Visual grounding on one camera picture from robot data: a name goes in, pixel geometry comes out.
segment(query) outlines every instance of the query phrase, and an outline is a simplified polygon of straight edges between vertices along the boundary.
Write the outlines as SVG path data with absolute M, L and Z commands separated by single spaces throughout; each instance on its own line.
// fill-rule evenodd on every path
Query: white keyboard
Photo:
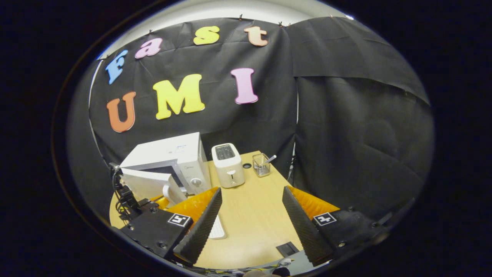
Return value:
M 222 223 L 220 222 L 220 219 L 217 215 L 215 218 L 214 226 L 212 227 L 212 230 L 210 231 L 209 234 L 209 239 L 212 240 L 220 240 L 226 238 L 226 234 L 224 232 L 224 228 L 222 228 Z

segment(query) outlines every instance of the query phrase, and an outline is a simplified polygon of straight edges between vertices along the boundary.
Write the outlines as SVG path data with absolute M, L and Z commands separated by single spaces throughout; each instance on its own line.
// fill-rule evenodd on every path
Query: orange letter u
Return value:
M 109 122 L 111 123 L 111 128 L 115 132 L 121 133 L 130 130 L 135 123 L 135 107 L 133 105 L 133 98 L 136 93 L 134 91 L 123 95 L 123 101 L 126 103 L 126 120 L 124 122 L 120 121 L 120 116 L 118 115 L 118 103 L 120 99 L 116 98 L 108 102 L 106 108 L 109 111 Z

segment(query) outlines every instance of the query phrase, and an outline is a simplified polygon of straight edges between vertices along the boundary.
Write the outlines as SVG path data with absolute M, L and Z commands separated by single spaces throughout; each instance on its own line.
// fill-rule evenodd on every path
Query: white wall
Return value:
M 182 22 L 216 18 L 256 19 L 283 25 L 314 17 L 345 14 L 316 0 L 185 0 L 157 12 L 152 17 L 128 30 L 100 56 L 112 54 L 125 44 L 149 33 Z

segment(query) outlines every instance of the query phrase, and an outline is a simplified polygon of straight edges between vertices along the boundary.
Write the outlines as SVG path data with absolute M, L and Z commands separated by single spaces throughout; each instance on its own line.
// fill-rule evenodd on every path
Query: black fabric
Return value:
M 220 39 L 194 45 L 195 31 L 204 26 L 218 26 Z M 267 31 L 268 45 L 248 41 L 244 28 L 250 26 Z M 163 38 L 160 52 L 135 59 L 140 45 L 156 37 Z M 104 69 L 125 49 L 123 72 L 109 85 Z M 230 71 L 236 68 L 255 70 L 258 102 L 235 104 Z M 157 120 L 152 86 L 170 80 L 177 89 L 185 76 L 197 73 L 205 109 Z M 136 92 L 135 124 L 117 133 L 106 104 L 131 91 Z M 123 101 L 119 115 L 126 119 Z M 384 39 L 346 18 L 314 18 L 283 28 L 214 18 L 155 31 L 103 61 L 92 88 L 90 118 L 107 162 L 120 163 L 139 143 L 198 131 L 208 160 L 212 146 L 231 142 L 240 153 L 276 154 L 273 164 L 287 178 L 295 141 L 295 187 L 372 217 L 418 194 L 433 153 L 431 108 L 418 77 Z M 110 184 L 81 186 L 101 193 L 94 200 L 105 203 L 99 206 L 109 205 Z
M 195 45 L 197 29 L 218 26 L 220 38 L 208 45 Z M 258 47 L 248 40 L 245 28 L 267 31 L 268 45 Z M 140 46 L 160 37 L 161 50 L 154 56 L 135 59 Z M 123 72 L 112 83 L 104 70 L 123 50 Z M 236 104 L 236 80 L 230 71 L 253 68 L 253 90 L 259 100 Z M 178 89 L 189 74 L 201 74 L 200 97 L 205 109 L 157 120 L 157 97 L 152 86 L 169 80 Z M 207 159 L 211 148 L 233 143 L 240 153 L 259 150 L 287 178 L 296 128 L 296 86 L 292 78 L 291 51 L 285 28 L 276 24 L 227 18 L 186 22 L 155 31 L 122 47 L 101 65 L 92 88 L 90 116 L 100 150 L 108 162 L 120 163 L 138 144 L 187 133 L 200 132 Z M 111 129 L 106 104 L 131 91 L 136 92 L 135 124 L 125 132 Z M 124 102 L 119 104 L 121 121 L 126 119 Z
M 294 184 L 369 217 L 416 196 L 431 166 L 430 107 L 359 78 L 298 77 Z
M 299 93 L 294 186 L 375 218 L 415 197 L 434 128 L 411 66 L 355 20 L 313 18 L 287 30 Z
M 89 123 L 89 91 L 99 61 L 94 61 L 79 82 L 67 116 L 67 155 L 82 197 L 101 218 L 109 222 L 113 195 L 110 171 L 97 150 Z
M 399 87 L 430 103 L 405 58 L 360 22 L 320 17 L 293 24 L 287 31 L 295 76 L 367 78 Z

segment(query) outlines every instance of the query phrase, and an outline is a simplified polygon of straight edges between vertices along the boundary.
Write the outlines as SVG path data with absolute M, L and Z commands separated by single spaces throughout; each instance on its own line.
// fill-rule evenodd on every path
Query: glass cup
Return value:
M 270 174 L 270 163 L 265 163 L 268 160 L 264 153 L 253 155 L 253 168 L 258 177 L 264 177 Z

